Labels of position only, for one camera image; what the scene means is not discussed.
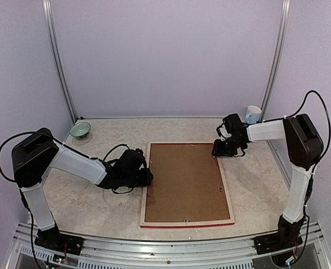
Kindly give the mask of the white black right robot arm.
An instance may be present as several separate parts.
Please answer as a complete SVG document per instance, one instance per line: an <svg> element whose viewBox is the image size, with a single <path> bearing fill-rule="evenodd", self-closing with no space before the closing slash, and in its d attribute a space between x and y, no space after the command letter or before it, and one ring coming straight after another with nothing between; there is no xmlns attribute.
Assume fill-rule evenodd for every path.
<svg viewBox="0 0 331 269"><path fill-rule="evenodd" d="M292 178L287 204L278 221L278 232L273 236L277 248L286 248L294 241L295 232L304 221L309 220L306 205L312 193L314 174L330 143L323 142L310 117L299 110L254 124L243 122L236 113L230 114L217 127L217 134L212 157L243 157L251 142L286 142Z"/></svg>

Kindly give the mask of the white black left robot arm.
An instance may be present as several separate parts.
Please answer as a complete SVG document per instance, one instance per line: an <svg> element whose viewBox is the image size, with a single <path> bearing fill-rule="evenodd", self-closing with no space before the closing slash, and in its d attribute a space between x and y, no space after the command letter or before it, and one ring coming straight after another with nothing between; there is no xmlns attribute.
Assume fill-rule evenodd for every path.
<svg viewBox="0 0 331 269"><path fill-rule="evenodd" d="M56 139L47 128L16 134L1 145L25 136L11 151L13 178L4 178L17 184L24 206L32 215L42 239L52 249L64 245L64 236L59 233L56 221L44 193L44 181L52 169L57 169L81 178L99 188L113 193L120 187L130 192L135 188L148 187L153 181L144 153L141 149L126 149L116 159L106 161L87 156Z"/></svg>

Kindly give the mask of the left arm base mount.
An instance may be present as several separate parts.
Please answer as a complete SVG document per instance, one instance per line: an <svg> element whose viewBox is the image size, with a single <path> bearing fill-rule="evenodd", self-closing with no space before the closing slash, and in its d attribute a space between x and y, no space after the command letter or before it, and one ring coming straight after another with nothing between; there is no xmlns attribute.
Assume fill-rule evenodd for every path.
<svg viewBox="0 0 331 269"><path fill-rule="evenodd" d="M61 233L55 226L51 229L38 230L35 245L64 254L79 256L84 244L84 238L80 236Z"/></svg>

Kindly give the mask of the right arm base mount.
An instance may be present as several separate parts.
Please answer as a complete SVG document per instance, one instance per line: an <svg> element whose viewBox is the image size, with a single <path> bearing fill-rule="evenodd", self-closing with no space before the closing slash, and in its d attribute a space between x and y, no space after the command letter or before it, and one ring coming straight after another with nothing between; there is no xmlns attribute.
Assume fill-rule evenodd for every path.
<svg viewBox="0 0 331 269"><path fill-rule="evenodd" d="M268 235L256 236L254 244L257 254L275 252L303 243L300 229L304 224L305 217L298 222L290 223L283 216L279 217L278 230Z"/></svg>

